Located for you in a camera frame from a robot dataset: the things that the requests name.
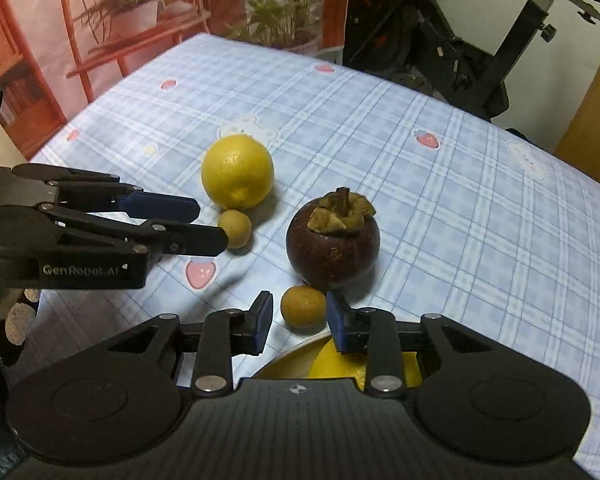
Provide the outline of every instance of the yellow lemon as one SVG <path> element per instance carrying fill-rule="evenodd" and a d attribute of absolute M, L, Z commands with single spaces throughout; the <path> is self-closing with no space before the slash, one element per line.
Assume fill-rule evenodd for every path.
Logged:
<path fill-rule="evenodd" d="M 273 160 L 267 149 L 247 135 L 216 140 L 202 162 L 202 186 L 225 209 L 259 204 L 273 187 Z"/>
<path fill-rule="evenodd" d="M 402 352 L 402 364 L 407 385 L 418 386 L 422 383 L 422 376 L 416 361 L 416 352 Z M 336 350 L 333 338 L 320 350 L 311 365 L 307 378 L 333 379 L 339 377 L 353 377 L 361 390 L 365 388 L 366 355 L 342 355 Z"/>
<path fill-rule="evenodd" d="M 240 249 L 244 247 L 251 238 L 250 218 L 236 210 L 225 211 L 218 219 L 218 227 L 222 228 L 229 238 L 227 247 Z"/>
<path fill-rule="evenodd" d="M 309 328 L 324 323 L 327 299 L 310 286 L 292 286 L 280 299 L 280 313 L 291 327 Z"/>

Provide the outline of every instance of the white wall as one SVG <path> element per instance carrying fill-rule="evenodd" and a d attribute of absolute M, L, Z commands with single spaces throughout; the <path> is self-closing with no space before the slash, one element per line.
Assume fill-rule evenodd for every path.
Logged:
<path fill-rule="evenodd" d="M 456 35 L 495 52 L 526 0 L 437 0 Z M 600 4 L 592 3 L 600 12 Z M 567 130 L 600 63 L 600 23 L 556 0 L 545 23 L 558 33 L 551 43 L 538 34 L 506 79 L 510 107 L 494 119 L 516 128 L 551 151 Z"/>

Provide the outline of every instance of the exercise bike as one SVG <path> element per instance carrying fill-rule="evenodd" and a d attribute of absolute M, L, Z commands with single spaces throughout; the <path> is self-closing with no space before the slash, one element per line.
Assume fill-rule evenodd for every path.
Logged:
<path fill-rule="evenodd" d="M 528 0 L 492 55 L 458 38 L 435 0 L 349 0 L 344 65 L 393 81 L 417 74 L 449 104 L 490 120 L 509 108 L 504 79 L 536 33 L 554 38 L 544 22 L 554 1 Z M 568 1 L 586 22 L 600 22 L 592 5 Z"/>

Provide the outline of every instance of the table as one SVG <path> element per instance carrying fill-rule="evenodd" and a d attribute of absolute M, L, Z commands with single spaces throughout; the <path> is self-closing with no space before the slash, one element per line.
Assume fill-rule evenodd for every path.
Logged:
<path fill-rule="evenodd" d="M 189 258 L 165 258 L 142 290 L 45 291 L 11 380 L 164 312 L 201 320 L 275 298 L 264 353 L 234 358 L 249 376 L 304 339 L 280 297 L 298 283 L 285 233 L 299 206 L 349 186 L 376 206 L 381 253 L 346 296 L 397 319 L 446 316 L 557 368 L 586 389 L 589 430 L 576 456 L 600 478 L 600 185 L 551 155 L 407 88 L 320 60 L 198 35 L 148 63 L 71 120 L 35 162 L 119 174 L 192 196 L 205 150 L 246 129 L 266 143 L 274 192 L 250 215 L 250 251 L 224 253 L 202 290 Z M 194 262 L 205 266 L 208 262 Z M 190 378 L 191 362 L 181 380 Z"/>

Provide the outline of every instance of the mangosteen stem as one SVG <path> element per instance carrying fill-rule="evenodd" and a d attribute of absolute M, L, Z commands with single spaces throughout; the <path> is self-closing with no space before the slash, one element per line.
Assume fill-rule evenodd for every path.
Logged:
<path fill-rule="evenodd" d="M 333 203 L 334 212 L 340 218 L 344 218 L 349 214 L 349 188 L 339 187 L 336 189 Z"/>

